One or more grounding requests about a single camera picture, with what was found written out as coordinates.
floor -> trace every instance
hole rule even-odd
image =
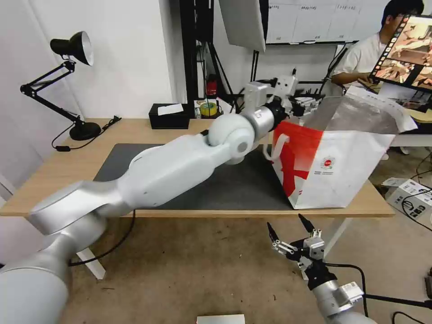
[[[380,162],[371,180],[412,176],[427,154],[423,148],[410,156],[390,152],[390,160]],[[430,177],[422,181],[428,184]],[[297,218],[139,219],[124,245],[102,260],[106,279],[97,281],[85,266],[73,269],[62,323],[192,324],[197,315],[238,313],[245,314],[248,324],[324,323],[295,264],[270,248],[266,221],[287,242],[306,236]],[[325,230],[331,219],[311,221]],[[118,240],[129,222],[111,221],[92,247],[95,254]],[[423,277],[432,266],[431,240],[431,233],[401,214],[355,219],[328,261],[363,268],[371,294],[425,300]],[[360,283],[355,270],[334,273],[340,284]],[[377,323],[390,323],[396,310],[432,322],[430,310],[381,301],[369,301],[368,306]],[[362,311],[361,305],[356,308]]]

logo on bag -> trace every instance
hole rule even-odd
[[[321,161],[321,169],[331,170],[334,166],[334,158],[326,157]]]

white box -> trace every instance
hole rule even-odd
[[[245,324],[244,315],[198,316],[197,324]]]
[[[424,215],[429,217],[432,212],[432,193],[430,189],[411,179],[389,178],[382,183],[389,187],[386,193],[387,202],[404,213],[402,201],[411,195],[417,195],[405,200],[404,207],[409,217],[419,220]]]

bag handle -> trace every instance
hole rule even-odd
[[[268,154],[267,152],[267,148],[269,147],[269,139],[270,139],[270,134],[267,134],[266,137],[266,141],[264,143],[264,145],[262,146],[262,153],[264,154],[264,157],[269,160],[269,161],[274,161],[277,158],[279,158],[281,152],[282,152],[282,148],[284,147],[283,145],[285,143],[289,142],[289,136],[285,135],[285,134],[281,134],[278,138],[278,140],[276,141],[276,145],[274,147],[274,150],[272,152],[271,155]]]

lamp shade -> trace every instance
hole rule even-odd
[[[84,64],[93,65],[93,50],[90,38],[85,31],[76,33],[69,40],[54,38],[49,45],[58,55],[71,55]]]

